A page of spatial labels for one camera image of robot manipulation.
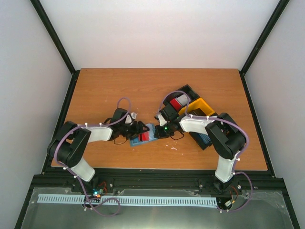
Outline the red white credit card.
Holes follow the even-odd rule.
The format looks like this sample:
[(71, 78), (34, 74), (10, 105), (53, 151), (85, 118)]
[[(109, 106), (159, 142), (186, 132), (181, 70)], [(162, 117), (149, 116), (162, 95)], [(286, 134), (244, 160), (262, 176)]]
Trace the red white credit card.
[(144, 132), (144, 133), (139, 134), (138, 140), (140, 142), (149, 141), (149, 132)]

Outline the blue card holder wallet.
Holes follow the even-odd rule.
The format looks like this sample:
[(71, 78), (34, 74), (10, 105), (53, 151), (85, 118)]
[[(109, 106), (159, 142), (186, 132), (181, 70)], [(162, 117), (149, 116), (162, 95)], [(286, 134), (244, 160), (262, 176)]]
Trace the blue card holder wallet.
[(131, 147), (140, 146), (158, 140), (156, 137), (154, 137), (155, 134), (154, 124), (146, 124), (146, 126), (149, 127), (149, 131), (140, 134), (136, 139), (130, 140)]

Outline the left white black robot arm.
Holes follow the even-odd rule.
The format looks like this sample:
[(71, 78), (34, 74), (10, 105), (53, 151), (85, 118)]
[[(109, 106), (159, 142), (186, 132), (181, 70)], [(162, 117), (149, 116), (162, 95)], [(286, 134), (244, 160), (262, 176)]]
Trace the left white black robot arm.
[(122, 136), (126, 140), (142, 137), (150, 131), (148, 125), (136, 121), (136, 113), (117, 108), (112, 117), (103, 123), (89, 126), (67, 121), (50, 142), (47, 153), (55, 161), (82, 179), (82, 186), (89, 192), (98, 189), (99, 180), (95, 170), (85, 161), (83, 154), (88, 143), (115, 141)]

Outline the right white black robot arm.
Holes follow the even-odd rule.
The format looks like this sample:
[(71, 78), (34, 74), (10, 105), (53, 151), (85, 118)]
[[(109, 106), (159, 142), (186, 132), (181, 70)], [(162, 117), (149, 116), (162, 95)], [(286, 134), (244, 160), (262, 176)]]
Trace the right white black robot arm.
[(247, 148), (249, 137), (227, 113), (212, 112), (209, 116), (202, 108), (192, 108), (180, 114), (171, 104), (160, 106), (155, 117), (159, 124), (155, 127), (154, 137), (172, 138), (175, 132), (195, 133), (209, 139), (207, 146), (213, 145), (218, 154), (218, 164), (213, 185), (223, 192), (232, 182), (235, 165), (240, 154)]

